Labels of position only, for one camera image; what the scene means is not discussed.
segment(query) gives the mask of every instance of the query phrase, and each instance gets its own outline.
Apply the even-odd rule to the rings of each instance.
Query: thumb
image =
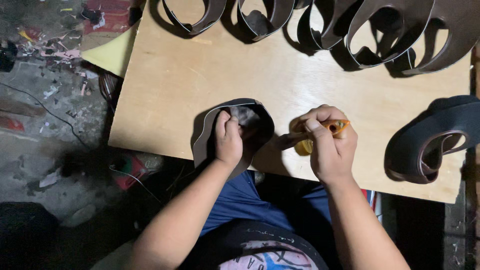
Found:
[[[324,128],[316,119],[308,119],[305,122],[305,129],[307,130],[309,139],[313,141],[314,148],[320,149],[320,146],[326,149],[333,148],[336,152],[332,133]]]
[[[240,136],[239,134],[239,120],[237,117],[232,116],[230,120],[225,124],[225,134],[230,137]]]

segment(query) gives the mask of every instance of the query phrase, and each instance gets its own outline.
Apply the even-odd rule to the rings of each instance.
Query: yellow sponge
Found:
[[[139,24],[140,20],[107,44],[82,51],[82,58],[124,78]]]

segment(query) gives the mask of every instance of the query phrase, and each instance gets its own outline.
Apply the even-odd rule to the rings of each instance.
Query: electrical cable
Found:
[[[110,165],[108,168],[109,168],[110,170],[114,171],[114,172],[120,172],[120,173],[126,174],[126,175],[132,177],[133,179],[137,180],[137,182],[140,183],[140,184],[142,185],[142,187],[144,187],[144,189],[145,189],[146,191],[148,191],[148,193],[150,193],[150,195],[152,195],[159,203],[163,204],[163,203],[162,203],[155,195],[153,195],[153,193],[150,192],[150,190],[148,190],[148,188],[146,188],[146,186],[144,186],[144,184],[143,184],[140,180],[138,180],[135,176],[133,176],[133,175],[131,175],[131,174],[129,174],[129,173],[126,173],[126,172],[118,171],[118,170],[114,169],[114,167],[115,167],[115,165]]]
[[[77,133],[75,133],[75,131],[73,130],[72,124],[70,124],[68,121],[66,121],[66,120],[64,120],[64,119],[56,116],[56,115],[53,114],[52,112],[50,112],[50,111],[42,104],[42,102],[40,102],[40,101],[39,101],[36,97],[34,97],[32,94],[30,94],[30,93],[28,93],[28,92],[25,92],[25,91],[22,91],[22,90],[19,90],[19,89],[15,88],[15,87],[12,87],[12,86],[3,84],[3,83],[0,83],[0,85],[3,85],[3,86],[5,86],[5,87],[8,87],[8,88],[13,89],[13,90],[18,91],[18,92],[27,94],[27,95],[29,95],[31,98],[35,99],[35,101],[37,101],[37,102],[40,104],[40,106],[42,106],[51,116],[57,118],[58,120],[64,122],[65,124],[69,125],[70,128],[72,129],[72,134],[73,134],[73,136],[75,136],[75,138],[77,138],[77,140],[78,140],[86,149],[90,150],[90,147],[88,147],[87,144],[85,144],[85,143],[82,141],[82,139],[77,135]]]

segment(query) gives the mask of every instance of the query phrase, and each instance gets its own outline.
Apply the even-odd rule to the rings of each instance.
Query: plywood board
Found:
[[[195,22],[203,14],[201,1],[191,5],[171,2],[181,21]],[[182,39],[160,27],[148,6],[109,145],[192,159],[193,120],[216,104],[234,98],[257,99],[270,112],[276,134],[282,135],[288,132],[293,118],[325,103],[341,108],[359,134],[353,174],[360,187],[455,201],[464,152],[445,156],[438,180],[428,185],[388,179],[383,161],[392,135],[430,102],[468,94],[469,56],[442,72],[406,79],[392,78],[383,66],[349,73],[328,51],[308,56],[295,50],[282,31],[246,45],[218,22],[195,38]],[[161,4],[158,10],[166,18]],[[295,11],[289,24],[292,37],[301,13]],[[371,44],[371,36],[368,26],[363,27],[354,39],[354,47]],[[309,157],[300,157],[293,149],[278,152],[264,148],[252,168],[317,181]]]

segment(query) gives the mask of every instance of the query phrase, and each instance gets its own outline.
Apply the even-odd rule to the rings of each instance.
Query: blue shorts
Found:
[[[312,188],[279,208],[262,201],[255,189],[254,171],[244,171],[225,183],[200,236],[234,219],[262,221],[300,236],[330,229],[328,197],[324,187],[312,182]]]

